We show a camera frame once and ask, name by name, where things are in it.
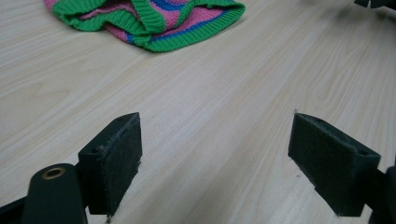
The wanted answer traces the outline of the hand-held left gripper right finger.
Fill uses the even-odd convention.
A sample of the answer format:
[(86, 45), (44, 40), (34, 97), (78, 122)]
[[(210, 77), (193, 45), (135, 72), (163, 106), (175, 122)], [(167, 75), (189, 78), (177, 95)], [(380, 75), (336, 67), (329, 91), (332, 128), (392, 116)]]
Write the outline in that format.
[(336, 215), (361, 215), (363, 186), (380, 162), (378, 153), (323, 119), (296, 113), (288, 156)]

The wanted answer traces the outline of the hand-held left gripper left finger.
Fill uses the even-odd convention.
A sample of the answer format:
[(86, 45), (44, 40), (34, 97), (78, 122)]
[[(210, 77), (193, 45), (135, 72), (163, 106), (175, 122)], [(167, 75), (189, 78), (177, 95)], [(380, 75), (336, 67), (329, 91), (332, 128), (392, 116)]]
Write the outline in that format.
[(78, 153), (83, 199), (92, 215), (116, 213), (142, 154), (138, 112), (113, 119)]

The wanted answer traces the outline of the striped knitted sweater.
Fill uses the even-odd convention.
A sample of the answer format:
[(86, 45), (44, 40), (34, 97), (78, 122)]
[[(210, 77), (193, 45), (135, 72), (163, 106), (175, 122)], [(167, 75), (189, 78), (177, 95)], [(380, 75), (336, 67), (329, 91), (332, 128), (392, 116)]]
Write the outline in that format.
[(217, 35), (246, 7), (235, 0), (43, 0), (63, 23), (84, 32), (106, 30), (153, 52), (168, 52)]

